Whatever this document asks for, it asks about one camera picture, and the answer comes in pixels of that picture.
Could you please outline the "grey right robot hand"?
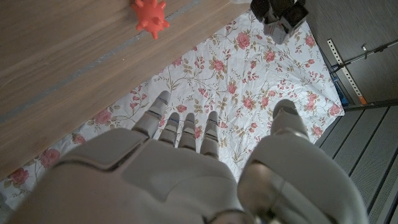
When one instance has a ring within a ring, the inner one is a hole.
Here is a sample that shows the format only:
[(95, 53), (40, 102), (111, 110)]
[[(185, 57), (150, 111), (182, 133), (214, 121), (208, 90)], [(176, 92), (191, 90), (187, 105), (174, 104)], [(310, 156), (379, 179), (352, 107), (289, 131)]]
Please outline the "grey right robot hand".
[(367, 223), (347, 173), (309, 140), (290, 100), (273, 111), (236, 179), (218, 158), (216, 112), (195, 144), (194, 115), (154, 138), (169, 102), (163, 91), (132, 129), (118, 128), (56, 162), (10, 223)]

